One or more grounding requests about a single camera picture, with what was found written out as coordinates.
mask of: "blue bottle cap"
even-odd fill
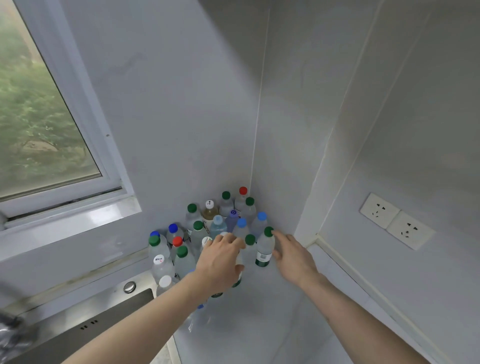
[[[170,224],[168,226],[168,231],[170,232],[170,234],[176,233],[178,230],[179,227],[177,226],[177,224]]]
[[[240,218],[238,221],[237,221],[237,226],[239,228],[244,228],[245,226],[247,226],[247,220],[244,219],[244,218]]]
[[[258,219],[259,219],[260,221],[265,221],[265,220],[267,220],[267,214],[264,213],[264,212],[259,212],[258,215],[257,215],[257,217],[258,217]]]
[[[221,217],[220,215],[215,215],[214,218],[213,218],[213,223],[215,225],[221,225],[223,222],[223,217]]]

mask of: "wall trim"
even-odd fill
[[[317,234],[311,244],[320,246],[362,289],[372,297],[378,305],[424,349],[439,364],[454,364],[454,362],[440,350],[418,326],[402,313],[377,288],[368,282],[344,257],[340,255],[321,235]]]

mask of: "wall socket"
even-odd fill
[[[404,211],[395,216],[387,231],[413,250],[429,240],[435,230],[407,215]]]
[[[375,224],[386,229],[400,209],[383,200],[374,193],[370,193],[360,209],[360,213],[372,220]]]

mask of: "hand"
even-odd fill
[[[208,297],[225,292],[238,281],[240,273],[245,269],[243,265],[235,265],[240,249],[245,249],[245,242],[232,233],[217,235],[213,241],[207,242],[198,259],[195,273],[205,284]]]
[[[319,273],[312,255],[292,235],[284,235],[278,230],[272,231],[282,247],[282,253],[274,249],[278,270],[283,278],[300,287],[302,290],[315,282],[327,281],[326,277]]]

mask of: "bottle cap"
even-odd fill
[[[265,220],[267,220],[267,214],[264,213],[264,212],[259,212],[258,215],[257,215],[257,217],[258,217],[258,219],[259,219],[260,221],[265,221]]]
[[[167,288],[170,284],[172,284],[172,277],[170,276],[163,276],[158,281],[158,285],[162,288]]]
[[[187,206],[187,210],[188,210],[188,212],[193,214],[195,211],[197,211],[197,205],[196,204],[189,204]]]
[[[178,258],[185,258],[187,254],[188,254],[188,249],[186,246],[181,246],[180,248],[178,248],[177,250]]]
[[[204,228],[204,223],[201,221],[196,221],[193,223],[193,228],[197,231],[200,231],[201,229]]]
[[[205,245],[207,244],[207,241],[209,240],[213,240],[211,237],[209,236],[205,236],[203,239],[202,239],[202,247],[205,247]]]
[[[148,238],[148,243],[150,246],[157,246],[160,244],[160,236],[158,235],[153,235]]]
[[[153,258],[153,264],[155,264],[156,266],[162,264],[164,261],[165,257],[162,254],[159,254],[155,258]]]
[[[177,224],[170,224],[168,226],[168,231],[170,232],[170,234],[176,233],[178,230],[179,227],[177,226]]]
[[[238,226],[239,228],[244,228],[245,226],[247,226],[247,220],[244,219],[244,218],[238,219],[238,221],[237,221],[237,226]]]
[[[173,246],[178,248],[179,246],[182,246],[182,244],[183,244],[183,239],[180,236],[176,236],[175,238],[173,238],[173,241],[172,241]]]
[[[255,244],[255,235],[248,234],[245,236],[245,244],[254,245]]]
[[[264,234],[267,238],[271,238],[273,236],[272,234],[273,228],[271,226],[267,226],[264,230]]]
[[[215,225],[221,225],[222,222],[223,222],[223,217],[221,217],[221,215],[215,215],[213,217],[213,223]]]

